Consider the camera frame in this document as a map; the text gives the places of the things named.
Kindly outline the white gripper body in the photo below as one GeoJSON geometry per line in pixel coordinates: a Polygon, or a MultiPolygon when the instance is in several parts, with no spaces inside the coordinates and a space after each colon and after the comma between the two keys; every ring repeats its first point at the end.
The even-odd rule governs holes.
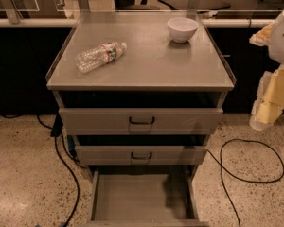
{"type": "Polygon", "coordinates": [[[284,10],[275,19],[268,48],[270,58],[284,64],[284,10]]]}

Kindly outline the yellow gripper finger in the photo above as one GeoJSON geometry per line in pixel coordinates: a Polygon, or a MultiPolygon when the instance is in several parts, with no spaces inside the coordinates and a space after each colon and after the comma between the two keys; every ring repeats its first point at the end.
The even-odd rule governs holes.
{"type": "Polygon", "coordinates": [[[284,110],[284,64],[273,73],[265,71],[257,88],[250,126],[257,131],[264,131],[273,126],[284,110]]]}
{"type": "Polygon", "coordinates": [[[273,25],[273,23],[270,23],[256,34],[253,34],[249,39],[249,43],[257,46],[268,46],[270,44],[273,25]]]}

